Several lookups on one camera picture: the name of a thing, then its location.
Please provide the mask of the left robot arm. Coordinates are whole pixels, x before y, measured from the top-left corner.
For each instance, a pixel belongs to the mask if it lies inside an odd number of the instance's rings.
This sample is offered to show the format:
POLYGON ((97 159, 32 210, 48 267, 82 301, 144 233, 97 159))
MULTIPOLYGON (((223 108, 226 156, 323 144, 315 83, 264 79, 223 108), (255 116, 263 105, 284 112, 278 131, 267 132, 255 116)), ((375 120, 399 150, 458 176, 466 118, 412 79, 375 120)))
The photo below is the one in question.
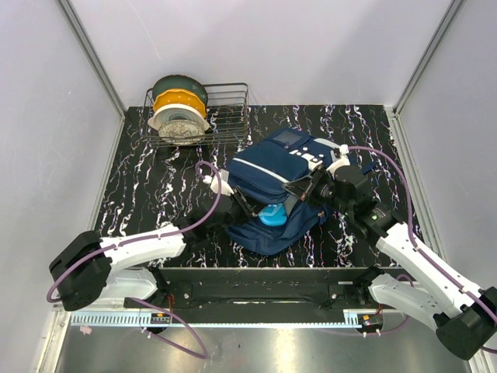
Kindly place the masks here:
POLYGON ((212 205, 149 232, 101 237, 93 230, 78 234, 50 263, 54 283, 47 301, 67 311, 83 309, 104 298, 139 298, 152 308, 162 306, 168 289, 150 270, 137 266, 171 259, 192 251, 233 225, 245 224, 262 210, 262 203, 236 188, 217 194, 212 205))

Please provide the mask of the navy blue student backpack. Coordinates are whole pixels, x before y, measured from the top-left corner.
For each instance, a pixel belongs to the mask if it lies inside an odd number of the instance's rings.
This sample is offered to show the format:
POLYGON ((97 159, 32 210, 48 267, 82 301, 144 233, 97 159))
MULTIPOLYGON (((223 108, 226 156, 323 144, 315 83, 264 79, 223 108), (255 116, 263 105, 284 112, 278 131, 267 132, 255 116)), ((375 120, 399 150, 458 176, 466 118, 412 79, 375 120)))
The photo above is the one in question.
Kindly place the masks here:
POLYGON ((275 256, 315 225, 324 224, 333 210, 315 207, 285 191, 283 185, 308 176, 315 166, 328 168, 337 160, 340 146, 294 129, 280 129, 239 152, 227 164, 228 184, 264 208, 282 204, 287 220, 271 226, 252 218, 226 229, 228 237, 251 252, 275 256))

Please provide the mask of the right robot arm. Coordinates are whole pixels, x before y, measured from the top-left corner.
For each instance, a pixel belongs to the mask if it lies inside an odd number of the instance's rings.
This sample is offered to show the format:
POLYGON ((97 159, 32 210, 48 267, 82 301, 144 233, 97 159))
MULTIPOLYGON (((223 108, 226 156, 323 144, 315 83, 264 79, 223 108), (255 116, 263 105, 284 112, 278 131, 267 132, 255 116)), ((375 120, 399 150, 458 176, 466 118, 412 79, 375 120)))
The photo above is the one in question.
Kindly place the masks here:
POLYGON ((465 361, 495 335, 496 289, 468 280, 415 238, 412 228, 372 194, 358 167, 318 166, 283 187, 303 202, 344 214, 356 236, 400 264, 421 285, 416 289, 375 270, 372 279, 352 290, 359 307, 377 302, 405 313, 433 330, 449 352, 465 361))

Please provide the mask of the blue dinosaur pencil case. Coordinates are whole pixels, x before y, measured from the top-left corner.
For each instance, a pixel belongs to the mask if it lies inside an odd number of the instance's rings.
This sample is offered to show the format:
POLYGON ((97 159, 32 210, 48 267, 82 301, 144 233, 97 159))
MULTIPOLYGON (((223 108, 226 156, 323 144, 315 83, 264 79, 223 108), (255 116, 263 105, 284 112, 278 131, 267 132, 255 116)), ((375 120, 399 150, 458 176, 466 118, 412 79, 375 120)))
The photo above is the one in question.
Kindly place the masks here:
POLYGON ((270 204, 258 214, 259 220, 266 226, 277 227, 287 223, 287 212, 283 203, 270 204))

